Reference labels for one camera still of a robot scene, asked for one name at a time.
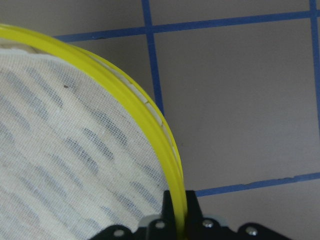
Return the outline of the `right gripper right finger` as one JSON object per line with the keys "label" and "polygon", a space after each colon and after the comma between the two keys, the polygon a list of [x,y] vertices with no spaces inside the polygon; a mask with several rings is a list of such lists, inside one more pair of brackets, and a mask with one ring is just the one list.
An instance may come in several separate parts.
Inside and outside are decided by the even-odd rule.
{"label": "right gripper right finger", "polygon": [[245,223],[237,231],[217,216],[202,213],[196,193],[186,191],[185,233],[189,240],[287,240],[288,237],[258,223]]}

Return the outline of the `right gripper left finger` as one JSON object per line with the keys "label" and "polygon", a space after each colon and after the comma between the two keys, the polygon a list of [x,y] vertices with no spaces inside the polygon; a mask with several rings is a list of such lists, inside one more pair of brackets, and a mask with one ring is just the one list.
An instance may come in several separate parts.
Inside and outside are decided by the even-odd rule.
{"label": "right gripper left finger", "polygon": [[173,201],[168,190],[164,191],[159,215],[143,217],[135,232],[124,225],[110,225],[91,238],[92,240],[177,240],[178,233]]}

